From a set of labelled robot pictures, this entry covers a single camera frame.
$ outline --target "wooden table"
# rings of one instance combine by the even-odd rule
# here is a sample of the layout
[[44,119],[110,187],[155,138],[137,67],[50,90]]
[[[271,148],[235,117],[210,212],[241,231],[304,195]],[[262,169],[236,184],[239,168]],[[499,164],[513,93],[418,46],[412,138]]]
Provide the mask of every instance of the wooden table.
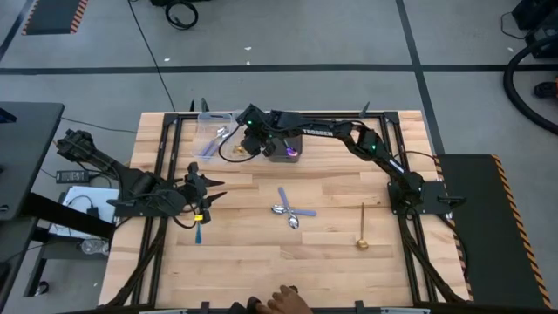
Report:
[[[402,111],[399,117],[406,149],[431,154],[420,111]],[[142,114],[131,167],[153,171],[162,118],[163,113]],[[377,120],[365,122],[380,133]],[[190,154],[195,130],[195,121],[182,128],[177,178],[196,161]],[[201,173],[226,182],[209,193],[228,194],[211,208],[212,221],[202,227],[202,245],[194,243],[194,229],[169,222],[157,308],[199,308],[202,301],[228,308],[250,296],[267,300],[280,284],[297,286],[312,307],[348,307],[355,300],[365,306],[412,304],[397,218],[386,189],[389,178],[373,162],[352,155],[339,140],[310,136],[304,137],[296,164],[271,163],[263,156],[242,164],[198,161]],[[425,180],[437,178],[431,159],[409,154],[409,162]],[[293,230],[284,215],[270,213],[271,204],[281,203],[278,187],[284,187],[291,206],[314,209],[317,217],[299,216],[300,228]],[[361,202],[366,206],[364,238],[370,244],[366,251],[355,247]],[[467,299],[451,230],[435,216],[422,218],[432,264]],[[191,219],[180,217],[184,223]],[[135,268],[144,221],[133,218],[117,230],[100,304],[114,297]],[[150,278],[144,279],[144,302]],[[425,299],[422,271],[418,281]]]

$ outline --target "concrete floor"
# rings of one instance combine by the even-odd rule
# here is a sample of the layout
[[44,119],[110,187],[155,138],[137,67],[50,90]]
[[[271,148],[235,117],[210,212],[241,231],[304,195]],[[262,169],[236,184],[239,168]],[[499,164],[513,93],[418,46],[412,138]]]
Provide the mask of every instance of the concrete floor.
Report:
[[[7,42],[4,39],[17,15],[31,2],[0,2],[0,43]],[[333,0],[214,0],[196,4],[201,18],[190,31],[171,28],[163,10],[147,0],[133,3],[133,8],[179,111],[186,111],[190,100],[200,97],[208,100],[212,110],[241,109],[250,102],[266,109],[356,110],[370,101],[370,109],[429,113],[432,138],[441,138],[435,145],[439,152],[443,146],[446,153],[498,154],[550,298],[558,306],[558,247],[554,243],[558,238],[554,213],[558,167],[549,163],[558,154],[558,137],[512,107],[501,87],[502,72],[423,73],[412,66],[418,62],[505,65],[525,46],[500,33],[500,15],[516,4],[517,0],[350,0],[343,5]],[[410,30],[401,23],[403,8]],[[507,29],[517,31],[511,19],[506,21]],[[67,118],[130,130],[137,127],[142,112],[171,110],[126,0],[90,0],[74,35],[21,36],[21,27],[5,55],[0,54],[0,100],[61,102]],[[411,37],[416,48],[409,49]],[[418,58],[412,58],[414,52]],[[254,72],[248,67],[221,71],[247,62],[251,66],[307,66],[292,72]],[[531,57],[523,61],[540,62]],[[342,71],[321,71],[315,64],[340,65]],[[350,67],[354,64],[386,66],[355,71]],[[203,65],[222,67],[204,71],[191,67]],[[7,75],[30,68],[37,75]],[[84,74],[68,74],[69,68]],[[425,86],[417,83],[423,75]],[[533,85],[554,75],[521,72],[516,74],[516,86],[535,110],[558,122],[558,102],[530,95]],[[67,128],[89,131],[105,152],[121,161],[130,159],[131,134],[63,121],[57,138]],[[76,165],[54,150],[43,165],[51,173],[73,168]],[[57,199],[67,188],[39,174],[33,190]],[[91,309],[97,304],[105,271],[102,262],[49,262],[44,280],[51,283],[51,292],[21,297],[36,254],[26,257],[5,313],[52,313]]]

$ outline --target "black floor line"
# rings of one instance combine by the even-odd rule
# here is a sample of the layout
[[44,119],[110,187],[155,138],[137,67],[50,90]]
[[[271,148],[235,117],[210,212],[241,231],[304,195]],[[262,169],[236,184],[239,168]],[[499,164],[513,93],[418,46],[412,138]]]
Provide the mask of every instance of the black floor line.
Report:
[[[162,66],[161,73],[224,72],[503,72],[506,65],[198,65]],[[558,65],[519,65],[516,71],[558,71]],[[83,68],[0,68],[0,75],[149,74],[154,66]]]
[[25,17],[27,16],[27,12],[29,11],[29,8],[31,7],[33,2],[35,2],[35,0],[25,1],[24,6],[21,8],[19,14],[17,15],[16,22],[14,22],[14,24],[11,26],[10,32],[8,32],[8,35],[6,35],[6,38],[3,40],[2,45],[0,46],[0,62],[2,62],[2,58],[10,47],[11,41],[14,39],[17,31],[19,30],[19,27],[24,22]]
[[444,144],[442,144],[442,136],[438,129],[438,122],[436,121],[436,115],[434,114],[434,108],[432,107],[430,93],[428,92],[428,86],[426,85],[425,73],[423,72],[420,64],[419,51],[415,45],[415,39],[412,36],[411,23],[409,22],[409,17],[407,16],[407,10],[405,9],[403,0],[396,0],[395,2],[398,6],[401,24],[403,25],[403,33],[405,34],[405,40],[407,42],[413,70],[417,79],[418,92],[420,93],[422,105],[425,110],[426,123],[428,125],[428,129],[430,130],[430,137],[432,139],[432,145],[434,146],[434,152],[436,154],[443,154]]

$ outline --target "hand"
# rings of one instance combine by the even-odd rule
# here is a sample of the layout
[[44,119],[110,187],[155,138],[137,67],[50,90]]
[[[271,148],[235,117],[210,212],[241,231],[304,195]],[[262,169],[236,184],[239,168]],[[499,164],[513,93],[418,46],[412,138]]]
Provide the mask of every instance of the hand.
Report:
[[285,285],[280,289],[281,293],[274,292],[271,295],[273,300],[268,301],[268,306],[255,306],[259,314],[312,314],[312,310],[298,293]]

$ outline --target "orange striped edge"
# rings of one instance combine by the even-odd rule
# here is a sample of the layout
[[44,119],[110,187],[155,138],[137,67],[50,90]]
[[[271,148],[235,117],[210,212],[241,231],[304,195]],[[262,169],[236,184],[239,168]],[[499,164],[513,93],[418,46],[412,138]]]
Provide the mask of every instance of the orange striped edge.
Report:
[[78,32],[79,25],[81,24],[81,20],[84,18],[85,8],[87,7],[88,0],[81,0],[78,4],[78,8],[76,9],[76,13],[73,15],[73,20],[71,21],[70,25],[70,33],[75,34]]
[[525,230],[525,227],[523,226],[523,221],[521,219],[520,212],[517,209],[514,196],[512,195],[512,189],[509,187],[509,183],[507,182],[506,173],[504,172],[502,162],[497,155],[493,154],[492,157],[494,158],[494,162],[496,164],[496,167],[498,168],[498,172],[500,173],[502,185],[504,191],[506,191],[507,200],[509,201],[509,207],[512,209],[512,215],[514,215],[515,218],[515,225],[517,226],[518,232],[520,233],[521,240],[523,240],[523,247],[525,248],[526,251],[525,253],[527,254],[527,258],[529,259],[529,262],[531,262],[531,269],[534,272],[534,280],[536,280],[537,284],[539,285],[539,291],[541,292],[542,302],[549,309],[551,309],[552,304],[550,303],[550,297],[548,296],[547,288],[545,287],[544,281],[542,280],[542,275],[541,275],[541,270],[539,270],[539,265],[534,259],[533,248],[531,247],[531,243],[529,242],[529,238],[527,237],[527,232]]
[[[442,180],[442,182],[444,183],[444,190],[446,191],[446,195],[447,195],[447,187],[446,187],[446,182],[444,181],[444,175],[442,174],[442,166],[439,163],[439,159],[436,155],[433,156],[434,157],[434,165],[436,166],[436,172],[438,173],[438,178],[440,180]],[[449,219],[448,220],[450,222],[450,224],[452,226],[455,227],[455,221],[453,219]],[[464,252],[463,252],[463,246],[461,245],[461,243],[459,242],[459,238],[457,237],[456,234],[453,233],[453,240],[455,241],[455,247],[457,249],[457,255],[459,257],[459,263],[461,264],[461,271],[463,271],[463,273],[465,274],[465,258],[464,258]],[[467,287],[467,293],[469,294],[469,300],[470,301],[474,301],[474,297],[473,297],[473,290],[471,289],[471,284],[469,283],[469,280],[467,278],[465,279],[465,284]]]
[[37,0],[33,6],[31,7],[31,10],[29,11],[29,16],[27,17],[27,22],[25,22],[25,26],[24,28],[21,30],[21,34],[22,35],[27,35],[27,26],[29,26],[29,22],[31,21],[31,18],[33,17],[33,14],[35,13],[35,9],[37,8],[37,4],[40,0]]

